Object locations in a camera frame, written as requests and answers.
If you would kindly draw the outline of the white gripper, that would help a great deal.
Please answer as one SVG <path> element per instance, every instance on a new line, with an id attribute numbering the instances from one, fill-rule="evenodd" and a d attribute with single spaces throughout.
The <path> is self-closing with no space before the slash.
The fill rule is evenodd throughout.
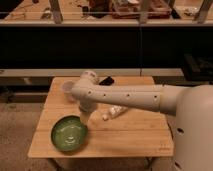
<path id="1" fill-rule="evenodd" d="M 79 110 L 81 111 L 80 113 L 81 123 L 86 125 L 91 116 L 90 113 L 93 113 L 97 108 L 98 108 L 98 105 L 96 103 L 81 101 L 79 103 Z"/>

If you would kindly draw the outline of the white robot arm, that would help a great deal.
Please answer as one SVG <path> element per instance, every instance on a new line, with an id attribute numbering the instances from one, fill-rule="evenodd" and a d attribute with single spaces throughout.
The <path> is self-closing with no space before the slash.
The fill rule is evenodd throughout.
<path id="1" fill-rule="evenodd" d="M 213 171 L 213 85 L 101 86 L 95 72 L 85 71 L 71 94 L 83 120 L 98 103 L 174 115 L 173 171 Z"/>

